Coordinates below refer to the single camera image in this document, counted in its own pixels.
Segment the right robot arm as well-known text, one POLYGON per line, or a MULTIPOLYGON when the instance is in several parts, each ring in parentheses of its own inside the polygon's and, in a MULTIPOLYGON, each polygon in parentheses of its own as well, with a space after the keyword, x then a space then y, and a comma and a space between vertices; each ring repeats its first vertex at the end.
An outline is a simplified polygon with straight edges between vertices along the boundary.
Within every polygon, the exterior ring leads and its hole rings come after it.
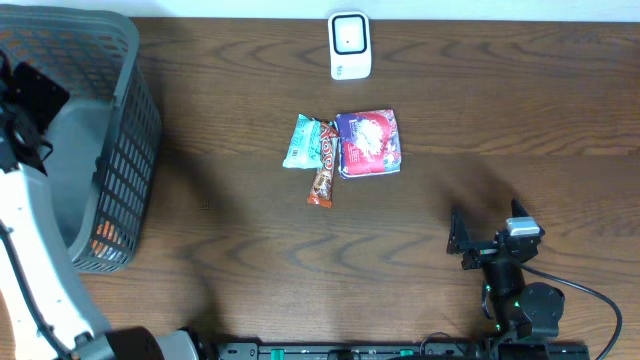
POLYGON ((478 352, 489 359, 548 359, 565 296, 547 283, 525 281, 523 265, 538 254, 545 231, 518 200, 511 201, 511 211, 491 240, 474 241, 461 212, 453 209, 446 252, 460 255, 464 270, 483 272, 482 308, 496 321, 496 333, 482 341, 478 352))

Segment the brown orange candy bar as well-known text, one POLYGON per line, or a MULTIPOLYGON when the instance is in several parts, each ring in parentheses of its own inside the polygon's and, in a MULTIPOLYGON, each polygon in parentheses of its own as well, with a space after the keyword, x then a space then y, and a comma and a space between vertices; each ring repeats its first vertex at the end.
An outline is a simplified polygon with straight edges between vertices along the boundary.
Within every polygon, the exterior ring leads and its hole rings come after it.
POLYGON ((332 123, 323 122, 320 134, 322 165, 317 169, 307 203, 331 208, 334 167, 339 134, 332 123))

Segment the small orange snack packet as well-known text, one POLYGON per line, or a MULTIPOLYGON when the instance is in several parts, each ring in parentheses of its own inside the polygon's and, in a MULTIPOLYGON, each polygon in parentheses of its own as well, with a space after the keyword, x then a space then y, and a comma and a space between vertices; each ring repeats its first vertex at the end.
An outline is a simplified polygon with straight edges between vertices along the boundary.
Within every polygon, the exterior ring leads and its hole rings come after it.
POLYGON ((126 261, 126 239, 110 221, 98 225, 90 245, 93 257, 116 263, 126 261))

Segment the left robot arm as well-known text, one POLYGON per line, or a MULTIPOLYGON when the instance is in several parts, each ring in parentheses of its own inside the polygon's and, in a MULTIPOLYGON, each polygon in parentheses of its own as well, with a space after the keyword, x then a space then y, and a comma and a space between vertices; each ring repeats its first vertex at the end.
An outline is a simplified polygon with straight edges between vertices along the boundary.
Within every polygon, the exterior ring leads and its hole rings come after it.
POLYGON ((1 294, 19 359, 199 359, 187 329, 114 329, 80 279, 137 250, 162 123, 130 63, 122 93, 79 97, 1 62, 1 294))

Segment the purple red snack bag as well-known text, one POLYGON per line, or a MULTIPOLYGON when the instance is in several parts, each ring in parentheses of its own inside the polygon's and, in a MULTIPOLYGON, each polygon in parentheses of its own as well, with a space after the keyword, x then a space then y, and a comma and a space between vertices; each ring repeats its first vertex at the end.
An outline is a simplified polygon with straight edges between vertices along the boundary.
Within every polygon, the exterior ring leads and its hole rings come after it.
POLYGON ((402 150, 392 109, 336 116, 343 179, 388 175, 401 170, 402 150))

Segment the teal snack packet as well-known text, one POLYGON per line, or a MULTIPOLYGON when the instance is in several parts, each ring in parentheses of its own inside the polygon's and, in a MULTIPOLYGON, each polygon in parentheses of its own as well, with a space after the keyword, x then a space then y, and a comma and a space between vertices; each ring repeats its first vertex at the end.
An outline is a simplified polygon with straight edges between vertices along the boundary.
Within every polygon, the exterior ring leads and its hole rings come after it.
POLYGON ((290 169, 317 169, 322 166, 320 155, 321 122, 303 114, 296 126, 282 166, 290 169))

